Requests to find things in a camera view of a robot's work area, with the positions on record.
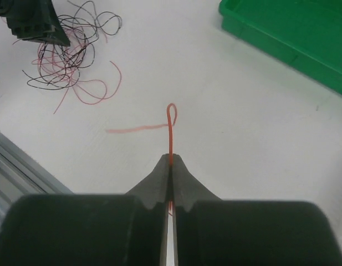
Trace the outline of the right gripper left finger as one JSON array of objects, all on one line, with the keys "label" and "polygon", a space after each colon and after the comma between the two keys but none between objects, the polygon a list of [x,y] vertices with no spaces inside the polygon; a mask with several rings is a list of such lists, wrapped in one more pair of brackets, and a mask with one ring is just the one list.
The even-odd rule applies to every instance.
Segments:
[{"label": "right gripper left finger", "polygon": [[0,225],[0,265],[165,265],[169,157],[124,194],[21,197]]}]

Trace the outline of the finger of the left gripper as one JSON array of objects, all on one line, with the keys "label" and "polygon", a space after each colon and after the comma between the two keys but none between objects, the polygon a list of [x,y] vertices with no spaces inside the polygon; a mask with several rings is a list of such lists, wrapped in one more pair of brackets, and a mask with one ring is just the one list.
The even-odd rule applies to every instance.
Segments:
[{"label": "finger of the left gripper", "polygon": [[0,0],[0,17],[19,40],[70,46],[51,0]]}]

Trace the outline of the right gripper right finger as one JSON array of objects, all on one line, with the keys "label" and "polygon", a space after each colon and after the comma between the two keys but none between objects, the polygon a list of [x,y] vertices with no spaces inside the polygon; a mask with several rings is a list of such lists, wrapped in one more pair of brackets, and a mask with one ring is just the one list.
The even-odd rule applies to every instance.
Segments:
[{"label": "right gripper right finger", "polygon": [[342,265],[329,220],[307,201],[221,199],[172,159],[176,265]]}]

